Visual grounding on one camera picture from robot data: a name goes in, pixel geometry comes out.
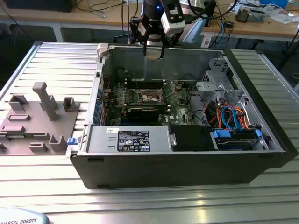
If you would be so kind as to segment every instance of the desk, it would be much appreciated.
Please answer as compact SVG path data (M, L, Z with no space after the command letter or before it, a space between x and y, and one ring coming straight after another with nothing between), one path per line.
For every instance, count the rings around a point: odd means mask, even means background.
M231 0L219 0L220 9L226 9ZM119 3L118 0L111 0L109 3L102 5L108 7ZM25 10L25 9L8 9L2 3L6 11L20 24L32 26L48 26L52 27L55 33L56 40L63 42L63 33L61 28L87 28L87 29L109 29L121 30L121 6L116 6L105 10L106 18L94 15L90 12L83 12L74 8L71 13ZM87 3L83 1L80 7L88 9ZM136 3L130 4L129 15L133 16L135 12ZM299 10L299 6L288 5L287 10ZM138 15L141 12L141 4L139 4ZM274 40L274 41L292 41L297 32L297 23L283 24L277 22L269 17L264 23L246 22L240 23L235 21L234 14L227 14L228 20L235 23L231 37ZM127 7L124 7L124 30L127 29ZM14 24L14 22L3 12L0 8L0 23ZM220 31L216 21L213 20L210 27L204 28L202 35L204 41L202 47L206 47L206 40L218 34Z

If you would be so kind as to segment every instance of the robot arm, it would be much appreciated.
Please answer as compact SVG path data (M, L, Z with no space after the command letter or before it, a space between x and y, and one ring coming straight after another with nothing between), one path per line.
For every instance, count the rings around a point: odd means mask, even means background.
M154 45L162 42L159 57L162 59L165 48L175 46L186 23L192 20L190 14L183 14L179 0L144 0L143 15L132 18L130 27L135 41L143 44L143 56L146 56L148 42Z

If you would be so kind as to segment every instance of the motherboard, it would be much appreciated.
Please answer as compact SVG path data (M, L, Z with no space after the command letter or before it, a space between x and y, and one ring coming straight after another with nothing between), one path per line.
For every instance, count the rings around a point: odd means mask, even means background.
M104 90L108 126L194 124L183 82L146 83L125 80Z

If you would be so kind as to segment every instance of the power supply label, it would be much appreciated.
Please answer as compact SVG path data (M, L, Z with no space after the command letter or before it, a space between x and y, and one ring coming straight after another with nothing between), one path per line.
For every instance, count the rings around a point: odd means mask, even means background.
M119 152L149 152L149 131L119 131L117 150Z

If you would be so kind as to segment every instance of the metal slotted surface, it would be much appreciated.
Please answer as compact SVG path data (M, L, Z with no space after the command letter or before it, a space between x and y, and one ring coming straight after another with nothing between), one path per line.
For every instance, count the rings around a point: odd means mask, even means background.
M264 55L251 50L231 51L287 136L299 149L298 95Z
M96 47L96 44L69 43L44 43L40 48L34 47L33 53L28 55L28 63L24 61L24 68L16 74L1 100L0 119L7 114L7 100L12 91L38 100L29 89L34 81L47 80L48 92L57 100L66 94L81 102L74 130L74 135L79 136L95 73ZM37 63L40 73L32 70ZM70 73L69 64L85 72ZM245 185L96 190L84 187L65 156L6 156L0 157L0 207L44 212L54 224L297 224L298 173L299 161L295 159Z

